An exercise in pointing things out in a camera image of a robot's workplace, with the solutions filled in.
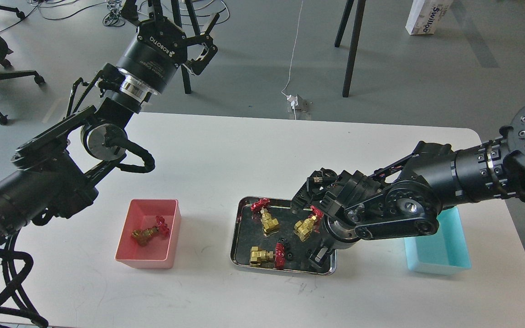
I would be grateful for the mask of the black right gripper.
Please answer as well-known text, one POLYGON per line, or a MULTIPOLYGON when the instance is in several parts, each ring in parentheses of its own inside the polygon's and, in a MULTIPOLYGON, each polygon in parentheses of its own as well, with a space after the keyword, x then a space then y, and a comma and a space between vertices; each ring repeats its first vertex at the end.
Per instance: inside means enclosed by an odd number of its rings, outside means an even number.
POLYGON ((354 227, 342 224, 332 218, 321 220, 319 236, 321 237, 319 247, 315 248, 308 258, 308 262, 313 268, 331 266, 334 250, 348 249, 360 241, 354 227))

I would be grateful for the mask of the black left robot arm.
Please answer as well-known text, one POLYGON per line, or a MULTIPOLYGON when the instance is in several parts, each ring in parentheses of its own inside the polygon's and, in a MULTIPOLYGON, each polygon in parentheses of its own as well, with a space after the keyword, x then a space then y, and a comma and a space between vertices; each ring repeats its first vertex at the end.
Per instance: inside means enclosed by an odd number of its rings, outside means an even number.
POLYGON ((5 282, 0 314, 48 327, 22 286, 34 261, 15 249, 21 228, 29 223, 44 226, 54 217, 71 218, 91 206, 98 197, 96 185, 114 168, 135 174, 154 170, 153 156, 129 140, 126 125, 143 103, 163 92, 179 68, 184 90, 190 93, 187 75, 200 75, 217 53, 211 31, 220 14, 213 12, 200 26, 192 2, 185 5, 194 36, 183 31, 179 1, 171 2, 173 20, 163 14, 158 0, 147 2, 148 19, 139 20, 137 2, 126 0, 120 15, 137 33, 117 65, 104 65, 90 82, 75 81, 64 119, 16 149, 16 170, 0 181, 5 282))

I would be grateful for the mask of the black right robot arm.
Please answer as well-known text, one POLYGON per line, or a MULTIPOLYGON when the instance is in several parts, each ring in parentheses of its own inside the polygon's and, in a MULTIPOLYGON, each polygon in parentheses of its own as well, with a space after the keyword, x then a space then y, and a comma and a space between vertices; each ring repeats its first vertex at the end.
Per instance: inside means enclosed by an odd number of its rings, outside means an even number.
POLYGON ((370 176, 313 172, 290 202, 294 214, 313 205, 324 215, 309 262, 320 268, 335 250, 360 240, 433 235, 440 212, 455 205, 511 198, 525 203, 525 106, 499 133, 456 151, 420 141, 410 155, 370 176))

